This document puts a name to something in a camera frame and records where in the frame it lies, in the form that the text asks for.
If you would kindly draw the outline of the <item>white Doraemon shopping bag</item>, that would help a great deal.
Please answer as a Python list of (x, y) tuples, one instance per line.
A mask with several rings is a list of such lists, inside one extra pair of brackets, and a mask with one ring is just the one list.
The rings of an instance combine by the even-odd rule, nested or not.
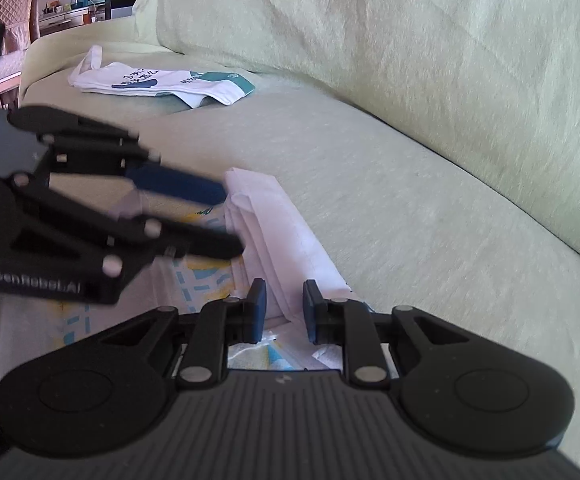
[(26, 361), (74, 344), (160, 306), (197, 313), (208, 302), (243, 296), (251, 282), (266, 283), (263, 337), (228, 350), (231, 368), (338, 370), (342, 351), (307, 339), (302, 289), (316, 281), (326, 298), (354, 298), (326, 250), (278, 181), (232, 168), (226, 203), (191, 212), (184, 221), (240, 235), (246, 249), (231, 262), (188, 256), (156, 259), (124, 289), (114, 306), (0, 296), (0, 377)]

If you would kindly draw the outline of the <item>white green folded tote bag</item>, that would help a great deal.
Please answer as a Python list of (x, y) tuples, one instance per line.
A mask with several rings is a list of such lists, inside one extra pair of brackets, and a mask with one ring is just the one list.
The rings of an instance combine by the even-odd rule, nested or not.
[(158, 70), (120, 62), (102, 65), (104, 50), (95, 44), (68, 78), (81, 92), (106, 96), (175, 96), (190, 108), (209, 98), (222, 105), (235, 104), (255, 92), (255, 85), (237, 73)]

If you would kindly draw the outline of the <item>light green sofa cover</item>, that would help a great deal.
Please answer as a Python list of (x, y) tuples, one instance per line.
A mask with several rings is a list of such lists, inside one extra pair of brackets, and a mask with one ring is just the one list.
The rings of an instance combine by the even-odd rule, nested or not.
[[(103, 66), (255, 92), (81, 92), (68, 78), (95, 44)], [(566, 376), (580, 465), (580, 0), (137, 0), (36, 41), (21, 98), (192, 171), (271, 174), (374, 308), (412, 304)]]

